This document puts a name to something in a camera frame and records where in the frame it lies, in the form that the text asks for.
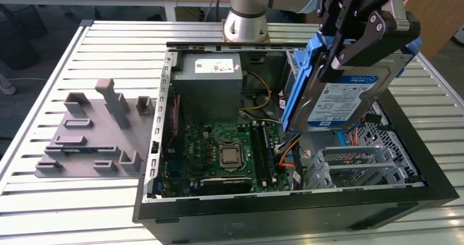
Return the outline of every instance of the white cable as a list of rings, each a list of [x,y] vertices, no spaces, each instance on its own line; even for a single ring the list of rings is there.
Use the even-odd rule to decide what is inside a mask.
[[[43,81],[48,81],[48,79],[44,79],[44,78],[8,78],[8,80],[43,80]]]
[[[256,118],[256,117],[252,117],[250,114],[247,114],[246,112],[242,112],[242,111],[240,111],[240,114],[244,114],[244,115],[246,115],[247,117],[250,117],[252,120],[270,121],[270,122],[272,122],[272,123],[282,124],[282,122],[278,121],[278,120],[267,119],[267,118]]]

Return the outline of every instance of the hard drive label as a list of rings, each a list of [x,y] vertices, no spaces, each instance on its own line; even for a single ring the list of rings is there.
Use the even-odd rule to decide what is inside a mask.
[[[342,76],[340,83],[327,83],[308,118],[316,127],[344,123],[362,103],[360,95],[374,88],[376,76]]]

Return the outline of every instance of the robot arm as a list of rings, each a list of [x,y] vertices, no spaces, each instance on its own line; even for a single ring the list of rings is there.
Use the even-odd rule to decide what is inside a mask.
[[[228,41],[267,40],[267,8],[318,8],[322,17],[316,37],[290,59],[298,76],[287,85],[284,131],[352,129],[419,52],[419,21],[403,0],[232,0]]]

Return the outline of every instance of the motherboard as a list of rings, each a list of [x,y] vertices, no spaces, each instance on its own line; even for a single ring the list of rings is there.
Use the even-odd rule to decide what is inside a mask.
[[[275,159],[276,124],[188,124],[184,129],[183,154],[167,159],[166,197],[291,189]]]

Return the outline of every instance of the cable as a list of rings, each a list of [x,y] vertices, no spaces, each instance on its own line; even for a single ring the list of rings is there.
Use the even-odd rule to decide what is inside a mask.
[[[207,22],[210,13],[211,13],[211,11],[212,11],[212,2],[214,2],[214,0],[210,1],[208,10],[207,10],[206,15],[204,15],[204,22]]]
[[[282,124],[282,122],[278,121],[278,120],[267,119],[267,118],[259,118],[259,117],[254,116],[247,110],[240,110],[240,112],[242,112],[243,114],[246,114],[246,116],[248,116],[248,117],[250,117],[251,119],[254,119],[254,120],[268,121],[268,122],[272,122],[272,123]]]
[[[215,17],[215,21],[219,21],[219,2],[220,0],[216,0],[216,17]]]
[[[304,156],[308,157],[310,159],[312,159],[312,157],[311,157],[311,156],[312,156],[312,155],[311,155],[311,150],[308,150],[308,152],[310,152],[310,155],[308,155],[308,154],[306,153],[306,151],[303,150],[302,146],[299,145],[298,147],[299,147],[300,150],[303,151]]]
[[[355,129],[355,145],[358,146],[359,137],[358,137],[358,128]]]
[[[278,152],[280,152],[280,149],[283,149],[290,143],[292,143],[300,135],[302,134],[296,134],[290,140],[287,140],[279,146],[276,146]]]
[[[262,108],[264,108],[266,106],[268,106],[270,101],[271,101],[271,94],[272,94],[272,92],[271,92],[271,89],[270,89],[270,86],[268,86],[267,82],[266,82],[266,81],[260,78],[260,76],[256,75],[254,72],[248,71],[248,74],[251,74],[254,77],[256,77],[256,79],[263,83],[264,87],[266,87],[267,90],[268,90],[268,99],[267,99],[267,101],[264,102],[264,104],[262,104],[260,106],[251,106],[251,107],[248,107],[248,108],[240,108],[240,110],[256,110],[256,109],[262,109]]]
[[[0,141],[14,141],[14,138],[8,136],[0,136]]]
[[[48,81],[46,78],[8,78],[8,80],[43,80]]]
[[[302,139],[303,134],[300,135],[300,137],[295,140],[295,142],[291,144],[291,146],[287,148],[283,157],[280,158],[279,161],[279,166],[287,166],[287,167],[295,167],[295,164],[284,164],[284,160],[286,160],[286,156],[288,154],[288,152],[291,151],[292,147],[296,145],[296,143],[299,142],[299,140]]]

